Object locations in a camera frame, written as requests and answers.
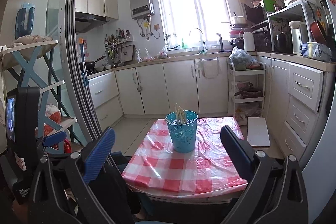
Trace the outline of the white step stool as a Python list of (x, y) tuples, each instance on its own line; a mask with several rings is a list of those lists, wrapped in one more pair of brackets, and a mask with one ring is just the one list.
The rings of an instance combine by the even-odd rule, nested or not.
[(270, 147), (269, 132), (265, 118), (248, 117), (247, 142), (252, 147)]

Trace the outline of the beige blue shelf rack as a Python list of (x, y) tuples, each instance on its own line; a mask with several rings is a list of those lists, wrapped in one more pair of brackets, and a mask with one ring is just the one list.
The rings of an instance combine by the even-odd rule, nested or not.
[(7, 139), (19, 157), (36, 151), (37, 140), (51, 154), (68, 153), (68, 138), (77, 119), (65, 110), (60, 97), (60, 81), (52, 67), (56, 40), (18, 43), (1, 50), (1, 68), (18, 86), (6, 98)]

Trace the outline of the person black trouser leg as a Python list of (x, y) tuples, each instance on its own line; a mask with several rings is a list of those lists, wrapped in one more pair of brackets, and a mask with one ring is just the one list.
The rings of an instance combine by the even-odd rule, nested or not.
[(123, 156), (117, 168), (104, 164), (90, 188), (114, 223), (155, 223), (150, 219), (154, 211), (151, 200), (131, 190), (120, 174), (129, 159)]

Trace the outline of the teal perforated plastic basket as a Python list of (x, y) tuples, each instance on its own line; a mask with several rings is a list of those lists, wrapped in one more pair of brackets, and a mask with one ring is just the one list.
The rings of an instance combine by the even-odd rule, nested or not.
[(198, 114), (191, 110), (185, 110), (185, 114), (186, 124), (176, 123), (175, 112), (165, 118), (173, 147), (179, 153), (189, 153), (195, 149)]

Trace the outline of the white rolling storage cart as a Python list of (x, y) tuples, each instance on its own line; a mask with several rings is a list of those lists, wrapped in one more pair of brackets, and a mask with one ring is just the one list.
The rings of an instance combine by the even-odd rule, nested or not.
[(249, 117), (260, 118), (265, 102), (265, 65), (238, 71), (232, 61), (228, 61), (228, 114), (238, 124), (244, 126)]

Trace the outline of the white refrigerator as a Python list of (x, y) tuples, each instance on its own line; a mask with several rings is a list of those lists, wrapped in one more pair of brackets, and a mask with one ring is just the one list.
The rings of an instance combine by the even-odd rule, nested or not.
[[(335, 0), (326, 0), (335, 27)], [(335, 223), (335, 64), (326, 63), (322, 80), (321, 119), (302, 157), (309, 223)]]

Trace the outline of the black wok pan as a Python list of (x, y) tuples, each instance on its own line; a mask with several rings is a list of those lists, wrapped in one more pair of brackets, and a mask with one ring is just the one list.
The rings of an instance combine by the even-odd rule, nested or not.
[(85, 69), (88, 70), (88, 69), (94, 69), (95, 68), (95, 65), (97, 62), (103, 60), (105, 58), (105, 56), (101, 56), (99, 57), (98, 59), (96, 59), (95, 61), (86, 61), (85, 62)]

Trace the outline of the white hanging trash bin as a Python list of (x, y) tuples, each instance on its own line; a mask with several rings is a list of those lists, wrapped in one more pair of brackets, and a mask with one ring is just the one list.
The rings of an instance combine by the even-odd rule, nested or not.
[(200, 72), (206, 79), (215, 79), (220, 73), (221, 67), (219, 59), (216, 57), (214, 59), (200, 59), (196, 65), (195, 69)]

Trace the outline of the plastic bag of vegetables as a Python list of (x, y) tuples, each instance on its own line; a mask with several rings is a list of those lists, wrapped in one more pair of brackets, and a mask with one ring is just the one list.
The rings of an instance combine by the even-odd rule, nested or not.
[(259, 70), (262, 68), (261, 64), (255, 58), (238, 47), (233, 48), (230, 61), (236, 71)]

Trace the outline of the white thermos jug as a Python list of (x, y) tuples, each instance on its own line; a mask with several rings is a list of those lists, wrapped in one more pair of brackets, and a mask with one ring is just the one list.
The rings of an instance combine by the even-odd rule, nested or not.
[(245, 51), (255, 51), (255, 41), (252, 32), (244, 32), (243, 43)]

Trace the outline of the black rice cooker pot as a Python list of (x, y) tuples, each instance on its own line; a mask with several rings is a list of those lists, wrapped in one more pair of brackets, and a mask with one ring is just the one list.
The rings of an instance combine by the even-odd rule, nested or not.
[(293, 44), (291, 41), (291, 36), (288, 32), (280, 32), (275, 36), (274, 41), (275, 51), (279, 53), (293, 53)]

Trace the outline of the blue yellow snack bag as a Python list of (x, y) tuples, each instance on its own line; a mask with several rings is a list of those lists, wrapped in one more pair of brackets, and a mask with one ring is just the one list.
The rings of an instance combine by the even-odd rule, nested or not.
[(302, 44), (301, 54), (304, 57), (315, 59), (323, 62), (330, 62), (332, 53), (328, 46), (317, 43), (317, 42), (307, 42)]

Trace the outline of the white kettle appliance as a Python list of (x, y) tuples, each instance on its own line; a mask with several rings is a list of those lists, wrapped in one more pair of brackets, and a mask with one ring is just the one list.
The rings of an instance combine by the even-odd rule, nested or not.
[(306, 23), (300, 21), (291, 21), (289, 22), (289, 27), (293, 44), (293, 53), (295, 55), (301, 55), (303, 43), (308, 42)]

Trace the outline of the white countertop shelf rack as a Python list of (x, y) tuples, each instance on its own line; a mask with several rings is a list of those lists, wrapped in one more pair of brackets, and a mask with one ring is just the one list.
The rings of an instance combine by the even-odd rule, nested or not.
[(286, 8), (276, 12), (267, 12), (268, 27), (272, 52), (275, 51), (275, 36), (280, 32), (288, 32), (291, 36), (289, 22), (300, 21), (305, 22), (307, 26), (308, 42), (315, 42), (314, 36), (310, 30), (310, 25), (314, 19), (318, 19), (318, 9), (321, 5), (312, 0), (296, 0)]

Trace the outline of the wall utensil rack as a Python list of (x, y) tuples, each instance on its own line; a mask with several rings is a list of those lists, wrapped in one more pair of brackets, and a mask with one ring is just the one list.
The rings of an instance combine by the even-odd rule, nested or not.
[(116, 30), (114, 35), (104, 39), (106, 60), (112, 68), (121, 67), (134, 59), (135, 45), (129, 30)]

